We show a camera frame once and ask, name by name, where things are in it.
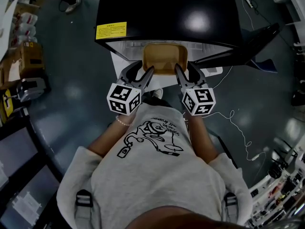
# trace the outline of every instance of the white box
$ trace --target white box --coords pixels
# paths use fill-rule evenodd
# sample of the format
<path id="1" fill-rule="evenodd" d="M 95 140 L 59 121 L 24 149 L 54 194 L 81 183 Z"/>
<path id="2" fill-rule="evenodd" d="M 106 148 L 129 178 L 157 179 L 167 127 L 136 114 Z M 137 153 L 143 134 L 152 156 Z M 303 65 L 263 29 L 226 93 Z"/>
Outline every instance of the white box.
<path id="1" fill-rule="evenodd" d="M 107 95 L 111 111 L 130 115 L 141 104 L 141 90 L 112 83 Z"/>
<path id="2" fill-rule="evenodd" d="M 213 88 L 186 89 L 182 103 L 191 115 L 208 115 L 216 104 Z"/>

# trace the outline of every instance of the blue floor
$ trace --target blue floor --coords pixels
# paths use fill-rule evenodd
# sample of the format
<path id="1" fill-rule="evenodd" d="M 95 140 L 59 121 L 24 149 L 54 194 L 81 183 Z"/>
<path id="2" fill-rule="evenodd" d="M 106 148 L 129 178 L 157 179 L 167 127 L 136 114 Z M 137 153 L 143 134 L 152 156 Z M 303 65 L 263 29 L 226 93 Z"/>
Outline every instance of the blue floor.
<path id="1" fill-rule="evenodd" d="M 271 23 L 285 24 L 272 0 L 255 1 L 259 11 Z M 106 95 L 116 76 L 110 52 L 94 42 L 99 0 L 83 0 L 71 15 L 59 12 L 58 3 L 58 0 L 46 0 L 37 22 L 37 38 L 43 45 L 52 91 L 33 101 L 29 113 L 47 153 L 64 173 L 77 147 L 87 146 L 114 120 L 115 113 L 109 111 Z M 251 31 L 242 0 L 236 0 L 236 4 L 241 27 Z M 254 10 L 245 7 L 255 29 L 268 25 Z M 290 27 L 284 27 L 281 35 L 289 45 L 293 44 Z M 229 116 L 231 110 L 235 111 L 232 121 L 243 130 L 246 143 L 252 141 L 248 158 L 252 159 L 264 150 L 265 161 L 264 154 L 254 162 L 246 160 L 244 139 L 229 120 L 218 114 L 204 119 L 207 127 L 222 138 L 237 165 L 243 169 L 249 187 L 267 174 L 274 138 L 281 137 L 294 146 L 305 130 L 304 124 L 293 118 L 294 110 L 290 105 L 295 83 L 294 53 L 277 36 L 257 56 L 259 61 L 269 58 L 274 61 L 278 74 L 247 66 L 233 67 L 215 89 L 217 105 L 214 108 L 225 116 Z M 215 86 L 227 71 L 228 68 L 222 75 L 209 77 L 208 84 Z M 178 93 L 180 89 L 178 86 L 165 88 L 164 98 L 181 109 L 173 91 Z"/>

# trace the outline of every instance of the graphic print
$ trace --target graphic print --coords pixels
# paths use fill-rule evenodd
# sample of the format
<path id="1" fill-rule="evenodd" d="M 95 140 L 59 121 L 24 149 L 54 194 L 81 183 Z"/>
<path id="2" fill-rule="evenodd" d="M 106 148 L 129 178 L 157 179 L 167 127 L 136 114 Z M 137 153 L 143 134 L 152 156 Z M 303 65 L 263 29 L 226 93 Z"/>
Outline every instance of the graphic print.
<path id="1" fill-rule="evenodd" d="M 195 94 L 199 103 L 213 102 L 209 89 L 197 89 Z"/>
<path id="2" fill-rule="evenodd" d="M 126 101 L 131 91 L 128 87 L 116 86 L 110 97 Z"/>
<path id="3" fill-rule="evenodd" d="M 134 99 L 129 103 L 130 113 L 140 104 L 140 94 L 136 95 Z"/>
<path id="4" fill-rule="evenodd" d="M 133 143 L 143 143 L 148 141 L 156 149 L 166 155 L 179 156 L 178 152 L 182 152 L 183 149 L 174 143 L 175 131 L 168 131 L 160 123 L 145 121 L 142 125 L 138 126 L 134 132 L 130 132 L 124 138 L 125 147 L 123 147 L 117 154 L 120 158 L 125 158 L 131 150 Z"/>
<path id="5" fill-rule="evenodd" d="M 197 110 L 195 111 L 195 115 L 207 114 L 212 107 L 213 107 L 213 104 L 198 106 Z"/>
<path id="6" fill-rule="evenodd" d="M 125 104 L 115 102 L 115 101 L 112 101 L 112 100 L 109 100 L 109 102 L 110 102 L 110 107 L 113 111 L 117 111 L 117 112 L 120 112 L 122 114 L 127 114 Z"/>
<path id="7" fill-rule="evenodd" d="M 187 93 L 185 94 L 183 102 L 184 102 L 185 106 L 187 107 L 187 109 L 191 113 L 193 111 L 194 107 L 195 107 L 195 103 Z"/>

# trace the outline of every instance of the cardboard tray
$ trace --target cardboard tray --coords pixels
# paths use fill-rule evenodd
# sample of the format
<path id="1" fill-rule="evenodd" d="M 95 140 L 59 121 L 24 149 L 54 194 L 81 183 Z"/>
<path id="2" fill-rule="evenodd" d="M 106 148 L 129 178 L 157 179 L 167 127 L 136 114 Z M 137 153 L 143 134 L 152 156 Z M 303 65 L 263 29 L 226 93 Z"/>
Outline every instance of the cardboard tray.
<path id="1" fill-rule="evenodd" d="M 187 68 L 186 47 L 174 43 L 151 43 L 143 50 L 143 69 L 147 71 L 155 67 L 154 74 L 175 75 L 175 65 L 178 63 L 183 71 Z"/>

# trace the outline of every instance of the gray sweatshirt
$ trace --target gray sweatshirt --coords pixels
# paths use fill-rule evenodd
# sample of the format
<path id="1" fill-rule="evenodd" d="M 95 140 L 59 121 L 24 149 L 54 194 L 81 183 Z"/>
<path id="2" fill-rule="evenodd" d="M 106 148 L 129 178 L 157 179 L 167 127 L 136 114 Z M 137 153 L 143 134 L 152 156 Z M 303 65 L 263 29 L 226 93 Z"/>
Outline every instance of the gray sweatshirt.
<path id="1" fill-rule="evenodd" d="M 123 229 L 141 214 L 177 206 L 222 218 L 226 189 L 238 199 L 238 224 L 252 212 L 252 198 L 226 154 L 206 164 L 191 146 L 181 113 L 140 105 L 126 134 L 104 159 L 79 147 L 57 194 L 60 212 L 75 229 L 76 193 L 90 186 L 94 228 Z"/>

